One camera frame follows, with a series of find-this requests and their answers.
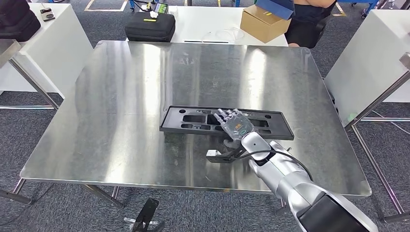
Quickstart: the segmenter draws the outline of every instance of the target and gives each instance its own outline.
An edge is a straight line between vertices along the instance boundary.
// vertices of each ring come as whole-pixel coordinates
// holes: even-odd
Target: metal frame
[[[11,199],[13,201],[20,202],[23,204],[31,204],[32,203],[31,198],[27,198],[27,197],[23,197],[19,195],[21,188],[23,187],[25,182],[26,182],[25,179],[20,178],[13,192],[8,192],[8,191],[0,189],[0,197],[8,198],[8,199]]]
[[[399,118],[399,117],[365,117],[368,115],[376,106],[382,103],[387,97],[394,93],[399,87],[401,87],[405,82],[410,79],[410,53],[406,52],[401,58],[400,62],[408,69],[396,82],[394,82],[386,91],[384,91],[379,97],[377,97],[366,109],[364,109],[354,120],[352,120],[346,127],[345,130],[352,129],[353,133],[356,135],[359,140],[360,145],[363,147],[367,158],[369,159],[371,165],[376,171],[377,176],[382,182],[384,188],[386,189],[389,197],[397,211],[396,215],[383,217],[383,221],[386,223],[391,223],[395,221],[403,221],[410,219],[410,211],[405,212],[400,202],[398,201],[393,189],[390,187],[389,183],[386,180],[383,172],[381,171],[379,165],[374,159],[370,149],[367,147],[363,137],[361,136],[359,130],[357,129],[356,124],[359,121],[366,122],[410,122],[410,118]]]
[[[59,105],[48,95],[48,93],[29,75],[29,73],[13,58],[9,59],[9,63],[17,70],[17,72],[24,77],[24,79],[30,83],[30,85],[39,92],[45,100],[50,105],[33,105],[33,106],[5,106],[0,105],[0,109],[19,109],[19,110],[39,110],[39,109],[59,109]],[[16,187],[14,188],[13,192],[8,192],[5,190],[0,189],[0,197],[8,198],[17,202],[21,202],[24,204],[32,203],[32,199],[23,197],[19,195],[21,188],[23,187],[24,183],[26,182],[25,179],[20,178]]]
[[[28,72],[14,59],[11,58],[9,63],[17,70],[17,72],[24,77],[24,79],[31,85],[33,88],[39,92],[45,100],[50,104],[47,106],[0,106],[0,109],[41,109],[42,107],[53,107],[54,109],[58,110],[59,105],[48,95],[48,93],[28,74]]]
[[[95,185],[83,185],[83,187],[86,188],[88,191],[94,193],[97,197],[103,199],[104,201],[115,205],[115,207],[117,207],[118,209],[124,208],[124,205],[114,197],[114,196],[118,195],[118,188],[119,187],[117,187],[117,186],[114,187],[114,192],[113,192],[112,196],[108,195],[101,188],[99,188]]]

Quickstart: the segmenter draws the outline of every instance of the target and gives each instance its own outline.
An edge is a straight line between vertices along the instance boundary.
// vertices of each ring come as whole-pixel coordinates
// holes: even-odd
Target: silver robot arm
[[[278,143],[269,144],[254,132],[251,122],[237,109],[215,117],[236,143],[251,155],[249,165],[268,188],[286,202],[303,232],[377,232],[377,226],[340,194],[316,185],[307,171],[284,154]]]

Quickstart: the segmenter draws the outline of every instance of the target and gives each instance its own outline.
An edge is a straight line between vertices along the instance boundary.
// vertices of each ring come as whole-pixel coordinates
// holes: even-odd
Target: black cable
[[[248,153],[248,154],[246,154],[246,155],[243,155],[243,156],[240,156],[240,157],[236,157],[236,158],[231,158],[231,159],[233,159],[233,160],[237,160],[237,159],[240,160],[240,159],[249,157],[249,156],[251,156],[251,155],[253,155],[253,154],[263,153],[263,152],[269,152],[269,153],[275,153],[275,154],[278,153],[278,154],[281,154],[281,155],[284,155],[284,156],[286,156],[286,157],[291,158],[293,161],[295,161],[295,162],[298,163],[300,166],[302,166],[302,168],[303,168],[303,169],[306,171],[306,173],[308,174],[310,180],[313,181],[312,174],[310,174],[308,168],[307,168],[304,164],[302,164],[302,162],[300,162],[300,161],[299,161],[298,159],[296,159],[295,157],[293,157],[293,156],[291,156],[291,155],[289,155],[289,154],[286,154],[286,153],[284,153],[284,152],[281,152],[281,151],[275,151],[275,150],[254,151],[254,152]]]
[[[36,200],[36,202],[38,202],[45,194],[47,194],[48,191],[49,191],[53,186],[54,186],[54,184],[52,184],[50,187],[48,187],[48,189]],[[21,211],[21,213],[20,213],[19,215],[17,215],[15,218],[11,219],[11,220],[8,221],[8,222],[5,222],[5,223],[3,223],[3,224],[0,224],[0,226],[5,226],[5,225],[7,225],[7,224],[10,224],[10,223],[14,222],[14,221],[17,220],[19,217],[21,217],[21,216],[25,213],[25,211],[26,211],[28,208],[30,208],[30,206],[32,206],[32,204],[29,204],[29,205],[24,206],[23,210]]]

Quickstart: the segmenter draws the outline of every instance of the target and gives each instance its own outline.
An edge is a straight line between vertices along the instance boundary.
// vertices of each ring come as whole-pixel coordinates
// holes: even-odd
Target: black carrying case
[[[16,25],[29,11],[26,0],[0,0],[0,28]]]
[[[130,41],[170,42],[175,32],[175,17],[172,14],[158,14],[151,18],[149,12],[136,12],[125,26]]]
[[[41,24],[33,11],[28,10],[14,26],[0,27],[0,39],[15,39],[19,42],[29,40],[40,29]]]

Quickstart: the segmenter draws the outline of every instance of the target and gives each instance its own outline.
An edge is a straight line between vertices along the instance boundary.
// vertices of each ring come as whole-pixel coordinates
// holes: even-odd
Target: stainless steel table
[[[294,141],[279,141],[321,186],[371,194],[306,48],[99,42],[21,177],[95,185],[270,193],[247,160],[215,164],[218,137],[163,133],[169,105],[282,111]]]

